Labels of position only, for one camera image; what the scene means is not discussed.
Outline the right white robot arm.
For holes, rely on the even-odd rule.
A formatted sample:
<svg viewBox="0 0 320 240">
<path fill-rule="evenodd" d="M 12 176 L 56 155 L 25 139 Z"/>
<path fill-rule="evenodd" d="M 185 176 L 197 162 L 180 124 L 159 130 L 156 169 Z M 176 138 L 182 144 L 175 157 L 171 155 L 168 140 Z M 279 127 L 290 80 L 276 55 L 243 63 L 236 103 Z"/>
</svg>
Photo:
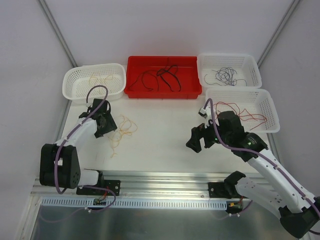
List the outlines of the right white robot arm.
<svg viewBox="0 0 320 240">
<path fill-rule="evenodd" d="M 245 163 L 257 170 L 273 187 L 270 191 L 259 186 L 240 171 L 231 173 L 217 190 L 223 198 L 243 196 L 251 199 L 276 216 L 282 227 L 301 239 L 320 221 L 320 199 L 299 184 L 273 155 L 268 145 L 255 133 L 247 132 L 233 111 L 218 114 L 212 120 L 209 108 L 201 108 L 205 122 L 191 129 L 186 146 L 196 153 L 214 144 L 221 144 Z"/>
</svg>

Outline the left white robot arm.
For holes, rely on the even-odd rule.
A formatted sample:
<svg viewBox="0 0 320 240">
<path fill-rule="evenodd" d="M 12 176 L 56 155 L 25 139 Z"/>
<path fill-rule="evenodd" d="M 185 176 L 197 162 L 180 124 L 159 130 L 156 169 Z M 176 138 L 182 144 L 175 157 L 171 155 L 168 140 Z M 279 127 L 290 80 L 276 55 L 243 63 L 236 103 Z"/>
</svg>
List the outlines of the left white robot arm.
<svg viewBox="0 0 320 240">
<path fill-rule="evenodd" d="M 95 195 L 105 189 L 105 182 L 98 170 L 80 167 L 78 152 L 90 138 L 101 138 L 113 132 L 117 125 L 111 115 L 107 100 L 95 98 L 92 106 L 83 112 L 75 127 L 55 143 L 41 148 L 39 182 L 42 186 L 75 189 L 87 186 Z"/>
</svg>

